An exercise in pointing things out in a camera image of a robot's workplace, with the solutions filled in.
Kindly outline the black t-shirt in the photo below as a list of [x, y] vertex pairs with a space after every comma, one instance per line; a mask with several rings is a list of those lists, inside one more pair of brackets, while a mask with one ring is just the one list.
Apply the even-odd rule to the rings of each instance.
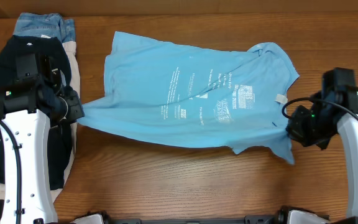
[[[0, 88], [16, 77], [16, 57], [32, 52], [38, 52], [53, 58], [57, 68], [63, 71], [66, 82], [70, 83], [70, 63], [58, 38], [45, 39], [13, 35], [0, 52]], [[48, 170], [52, 190], [60, 189], [64, 186], [64, 171], [70, 160], [72, 146], [71, 126], [69, 124], [50, 129], [48, 135]], [[0, 141], [0, 184], [3, 183], [4, 148], [2, 141]]]

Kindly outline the light blue printed t-shirt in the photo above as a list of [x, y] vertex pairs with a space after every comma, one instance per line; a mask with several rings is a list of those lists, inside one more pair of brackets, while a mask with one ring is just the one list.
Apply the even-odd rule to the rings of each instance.
[[268, 147], [294, 162], [282, 115], [298, 79], [273, 42], [245, 52], [116, 32], [104, 64], [104, 96], [83, 106], [80, 124], [175, 147]]

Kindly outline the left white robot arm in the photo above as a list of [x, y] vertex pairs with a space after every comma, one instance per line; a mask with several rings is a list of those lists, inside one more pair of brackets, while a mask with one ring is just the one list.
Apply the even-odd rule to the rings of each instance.
[[52, 58], [16, 58], [17, 75], [0, 90], [5, 196], [1, 223], [56, 223], [50, 191], [47, 144], [52, 127], [72, 124], [84, 111], [75, 90], [66, 88]]

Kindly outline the blue denim jeans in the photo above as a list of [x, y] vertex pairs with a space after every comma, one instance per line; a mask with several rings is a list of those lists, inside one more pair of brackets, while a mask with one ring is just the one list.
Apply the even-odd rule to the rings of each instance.
[[74, 20], [64, 19], [57, 13], [38, 15], [23, 12], [16, 21], [13, 34], [17, 36], [56, 37], [62, 43], [76, 41]]

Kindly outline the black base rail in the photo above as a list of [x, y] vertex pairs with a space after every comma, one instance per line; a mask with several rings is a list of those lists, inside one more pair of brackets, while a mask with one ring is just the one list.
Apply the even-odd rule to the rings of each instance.
[[274, 223], [331, 223], [329, 215], [318, 215], [303, 208], [284, 206], [274, 215], [246, 215], [244, 218], [193, 218], [171, 220], [114, 219], [106, 211], [88, 212], [70, 223], [85, 224], [274, 224]]

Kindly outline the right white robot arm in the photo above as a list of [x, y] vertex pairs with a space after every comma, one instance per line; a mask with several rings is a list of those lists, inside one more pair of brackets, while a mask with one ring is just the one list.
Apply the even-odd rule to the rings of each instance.
[[322, 89], [307, 98], [310, 109], [298, 106], [288, 117], [290, 139], [304, 147], [327, 148], [341, 137], [346, 157], [348, 206], [341, 223], [358, 223], [358, 86], [354, 71], [334, 68], [323, 75]]

